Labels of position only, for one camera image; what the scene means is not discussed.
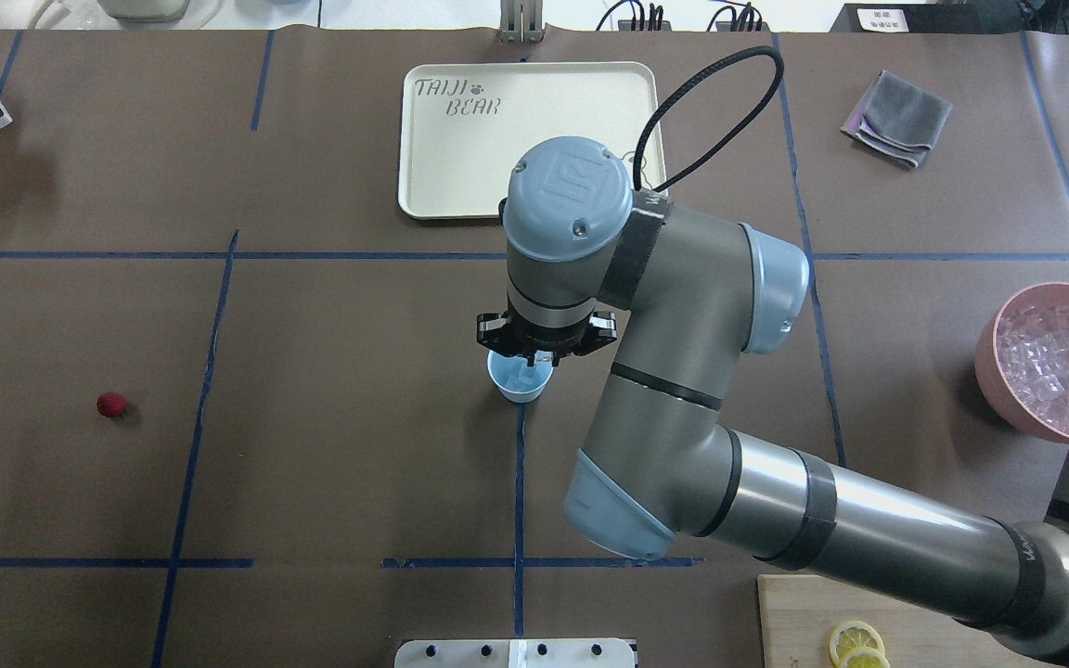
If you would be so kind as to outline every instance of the lemon slice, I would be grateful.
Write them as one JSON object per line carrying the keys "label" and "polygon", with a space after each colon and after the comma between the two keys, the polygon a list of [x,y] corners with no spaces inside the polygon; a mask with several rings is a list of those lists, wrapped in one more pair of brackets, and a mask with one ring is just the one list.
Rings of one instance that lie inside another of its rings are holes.
{"label": "lemon slice", "polygon": [[861,647],[845,655],[836,668],[889,668],[889,661],[873,648]]}
{"label": "lemon slice", "polygon": [[832,631],[832,637],[827,638],[827,654],[832,656],[832,665],[836,665],[837,668],[840,667],[840,661],[847,657],[849,652],[861,648],[874,650],[880,656],[885,657],[885,643],[882,642],[882,635],[878,634],[874,627],[865,624],[865,622],[856,621],[856,619],[836,626],[835,631]]}

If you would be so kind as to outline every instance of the bowl of ice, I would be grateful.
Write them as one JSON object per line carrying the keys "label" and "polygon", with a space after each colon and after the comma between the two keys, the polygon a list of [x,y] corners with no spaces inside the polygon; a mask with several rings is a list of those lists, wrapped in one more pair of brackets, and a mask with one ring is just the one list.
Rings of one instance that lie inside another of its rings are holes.
{"label": "bowl of ice", "polygon": [[980,335],[975,368],[1005,421],[1069,444],[1069,283],[1032,284],[1009,297]]}

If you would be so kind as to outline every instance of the blue plastic cup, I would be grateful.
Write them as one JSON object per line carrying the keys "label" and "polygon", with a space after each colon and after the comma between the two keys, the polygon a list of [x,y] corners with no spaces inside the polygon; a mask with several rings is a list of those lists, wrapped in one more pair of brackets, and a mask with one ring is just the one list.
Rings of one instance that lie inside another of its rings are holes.
{"label": "blue plastic cup", "polygon": [[552,372],[555,371],[552,367],[552,354],[539,354],[536,356],[538,358],[546,360],[536,361],[534,367],[526,367],[526,358],[522,356],[508,358],[490,351],[484,367],[489,369],[489,377],[501,390],[502,397],[516,404],[525,404],[533,402],[543,393],[546,382],[552,379]]}

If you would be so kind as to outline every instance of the white label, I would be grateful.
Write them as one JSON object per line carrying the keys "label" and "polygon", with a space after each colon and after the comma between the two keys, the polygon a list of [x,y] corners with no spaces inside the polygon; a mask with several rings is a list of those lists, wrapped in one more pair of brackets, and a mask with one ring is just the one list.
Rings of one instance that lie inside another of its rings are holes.
{"label": "white label", "polygon": [[910,32],[902,10],[856,10],[861,27],[869,32]]}

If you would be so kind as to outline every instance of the brown table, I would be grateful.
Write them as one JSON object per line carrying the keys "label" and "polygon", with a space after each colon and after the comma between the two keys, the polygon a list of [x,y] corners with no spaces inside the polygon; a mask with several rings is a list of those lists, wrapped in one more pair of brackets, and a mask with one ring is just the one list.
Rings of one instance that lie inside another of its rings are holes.
{"label": "brown table", "polygon": [[[0,33],[17,119],[0,131],[0,667],[377,667],[408,638],[515,635],[760,665],[755,580],[775,570],[696,538],[632,565],[569,527],[613,351],[525,409],[501,399],[471,331],[503,304],[502,233],[408,219],[396,174],[415,65],[640,60],[663,98],[771,41]],[[1040,518],[1066,448],[1004,424],[972,354],[1010,293],[1069,280],[1069,38],[777,43],[785,94],[671,190],[815,259],[818,300],[781,351],[743,360],[724,422]],[[916,172],[838,131],[880,68],[955,102]],[[669,169],[769,76],[752,60],[680,103]],[[137,409],[100,418],[104,390]]]}

